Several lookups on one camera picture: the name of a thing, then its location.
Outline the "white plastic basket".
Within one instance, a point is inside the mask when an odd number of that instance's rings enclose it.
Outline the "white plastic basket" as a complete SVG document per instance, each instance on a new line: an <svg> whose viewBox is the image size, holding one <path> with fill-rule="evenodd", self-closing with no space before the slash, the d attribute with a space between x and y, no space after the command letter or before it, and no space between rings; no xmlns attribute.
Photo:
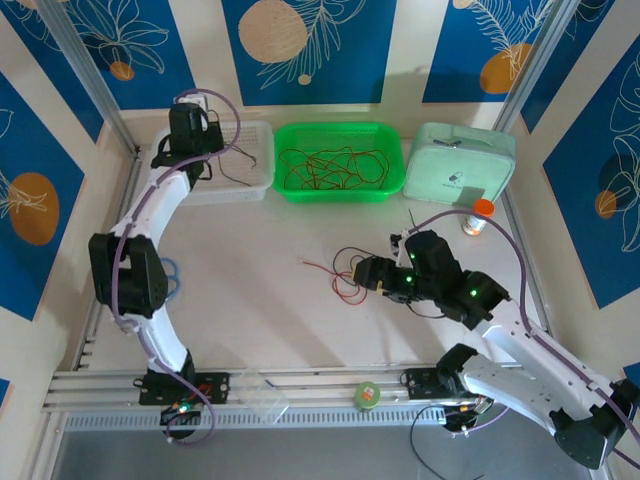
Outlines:
<svg viewBox="0 0 640 480"><path fill-rule="evenodd" d="M235 146L213 157L212 179L199 180L181 206L261 201L274 180L274 136L266 121L242 121Z"/></svg>

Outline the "orange capped pill bottle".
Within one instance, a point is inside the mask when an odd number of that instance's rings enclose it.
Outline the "orange capped pill bottle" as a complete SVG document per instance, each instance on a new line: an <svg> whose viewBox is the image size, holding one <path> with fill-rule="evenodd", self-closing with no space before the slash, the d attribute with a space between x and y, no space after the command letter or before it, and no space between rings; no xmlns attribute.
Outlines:
<svg viewBox="0 0 640 480"><path fill-rule="evenodd" d="M478 236L486 226L487 219L494 214L495 205L490 200L481 198L474 203L471 211L462 223L462 230L469 236Z"/></svg>

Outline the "green round container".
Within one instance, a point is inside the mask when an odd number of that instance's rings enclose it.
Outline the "green round container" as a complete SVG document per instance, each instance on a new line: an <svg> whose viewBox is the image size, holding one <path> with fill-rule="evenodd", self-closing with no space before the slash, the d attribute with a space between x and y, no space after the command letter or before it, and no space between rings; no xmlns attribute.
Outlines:
<svg viewBox="0 0 640 480"><path fill-rule="evenodd" d="M378 405L380 398L380 387L374 382L365 381L357 385L353 402L358 411L368 412Z"/></svg>

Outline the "mint green zip pouch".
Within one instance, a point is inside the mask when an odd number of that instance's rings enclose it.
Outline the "mint green zip pouch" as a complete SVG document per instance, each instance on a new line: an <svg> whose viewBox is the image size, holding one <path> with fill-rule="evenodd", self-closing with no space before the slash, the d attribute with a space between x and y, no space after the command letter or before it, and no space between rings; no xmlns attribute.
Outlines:
<svg viewBox="0 0 640 480"><path fill-rule="evenodd" d="M403 194L414 200L471 207L496 202L509 183L516 141L509 134L429 122L416 132Z"/></svg>

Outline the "green plastic basket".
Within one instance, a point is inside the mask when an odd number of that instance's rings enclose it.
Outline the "green plastic basket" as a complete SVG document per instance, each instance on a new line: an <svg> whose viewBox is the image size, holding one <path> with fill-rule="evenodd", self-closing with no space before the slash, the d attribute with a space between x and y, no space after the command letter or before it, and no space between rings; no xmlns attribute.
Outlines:
<svg viewBox="0 0 640 480"><path fill-rule="evenodd" d="M383 123L293 123L274 148L273 188L293 203L379 203L405 183L400 136Z"/></svg>

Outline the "blue stethoscope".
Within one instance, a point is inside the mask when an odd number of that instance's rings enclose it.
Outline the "blue stethoscope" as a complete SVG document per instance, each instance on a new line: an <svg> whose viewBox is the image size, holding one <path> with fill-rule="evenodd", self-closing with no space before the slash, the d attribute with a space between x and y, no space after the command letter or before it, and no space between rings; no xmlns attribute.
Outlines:
<svg viewBox="0 0 640 480"><path fill-rule="evenodd" d="M168 293L166 301L170 301L180 291L180 270L177 263L170 258L162 257L160 261L163 265L163 269L168 280Z"/></svg>

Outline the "clear plastic box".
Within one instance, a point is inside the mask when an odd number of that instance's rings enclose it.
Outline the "clear plastic box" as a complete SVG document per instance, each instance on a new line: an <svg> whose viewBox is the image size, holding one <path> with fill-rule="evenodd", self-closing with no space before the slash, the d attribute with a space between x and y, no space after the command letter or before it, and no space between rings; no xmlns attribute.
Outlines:
<svg viewBox="0 0 640 480"><path fill-rule="evenodd" d="M276 424L290 407L286 395L266 376L245 370L231 382L238 400L263 423Z"/></svg>

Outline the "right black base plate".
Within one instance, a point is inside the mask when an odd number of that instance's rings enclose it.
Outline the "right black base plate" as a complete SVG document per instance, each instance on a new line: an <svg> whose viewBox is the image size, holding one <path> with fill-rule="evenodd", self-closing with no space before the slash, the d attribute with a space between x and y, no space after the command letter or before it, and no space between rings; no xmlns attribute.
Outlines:
<svg viewBox="0 0 640 480"><path fill-rule="evenodd" d="M463 385L458 373L449 373L436 367L409 368L402 377L410 400L433 400L440 403L478 404L494 402L491 397L472 393Z"/></svg>

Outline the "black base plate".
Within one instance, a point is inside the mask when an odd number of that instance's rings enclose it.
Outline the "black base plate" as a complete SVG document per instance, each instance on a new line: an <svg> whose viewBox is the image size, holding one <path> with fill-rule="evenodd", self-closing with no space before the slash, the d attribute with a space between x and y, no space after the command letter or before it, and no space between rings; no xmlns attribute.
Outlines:
<svg viewBox="0 0 640 480"><path fill-rule="evenodd" d="M463 385L458 373L449 373L436 367L409 368L402 377L410 400L433 400L440 403L478 404L494 402L491 397L472 393Z"/></svg>
<svg viewBox="0 0 640 480"><path fill-rule="evenodd" d="M229 380L230 374L226 372L196 373L193 385L210 403L221 405L227 402ZM143 377L135 378L133 386L139 390L140 405L168 406L182 400L202 403L194 392L168 374L148 371Z"/></svg>

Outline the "aluminium frame rail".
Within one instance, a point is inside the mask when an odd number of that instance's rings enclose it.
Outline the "aluminium frame rail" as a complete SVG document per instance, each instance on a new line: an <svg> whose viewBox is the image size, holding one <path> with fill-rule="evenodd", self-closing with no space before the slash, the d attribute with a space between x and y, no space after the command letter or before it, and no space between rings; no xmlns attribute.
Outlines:
<svg viewBox="0 0 640 480"><path fill-rule="evenodd" d="M291 407L350 406L359 383L371 381L381 390L382 406L406 405L409 399L401 375L406 365L373 367L326 367L302 369L255 370L271 380L282 391ZM231 382L244 369L227 369L230 391L227 402L215 405L230 409L242 403L231 390ZM46 412L115 411L142 409L139 390L133 386L141 371L78 371L56 372L49 384L43 410Z"/></svg>

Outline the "aluminium frame post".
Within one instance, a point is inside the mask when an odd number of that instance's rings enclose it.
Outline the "aluminium frame post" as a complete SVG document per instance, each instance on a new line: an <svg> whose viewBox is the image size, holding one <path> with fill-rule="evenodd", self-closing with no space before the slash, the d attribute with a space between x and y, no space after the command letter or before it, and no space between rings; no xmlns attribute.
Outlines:
<svg viewBox="0 0 640 480"><path fill-rule="evenodd" d="M117 102L64 7L57 0L34 0L34 3L38 14L92 103L122 147L133 157L136 157L139 153L139 147L120 115Z"/></svg>
<svg viewBox="0 0 640 480"><path fill-rule="evenodd" d="M580 0L553 0L548 17L541 26L524 66L492 127L494 131L509 133L521 109L531 94L547 62L560 41Z"/></svg>

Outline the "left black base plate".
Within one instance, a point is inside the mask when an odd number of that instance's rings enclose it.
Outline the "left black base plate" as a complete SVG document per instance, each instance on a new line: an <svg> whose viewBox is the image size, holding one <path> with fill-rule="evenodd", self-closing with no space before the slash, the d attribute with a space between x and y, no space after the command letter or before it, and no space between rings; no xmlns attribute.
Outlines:
<svg viewBox="0 0 640 480"><path fill-rule="evenodd" d="M226 372L196 373L193 385L210 403L221 405L227 402L229 380L230 374ZM148 371L143 377L135 378L133 386L139 390L140 405L168 406L182 400L202 403L194 392L168 374Z"/></svg>

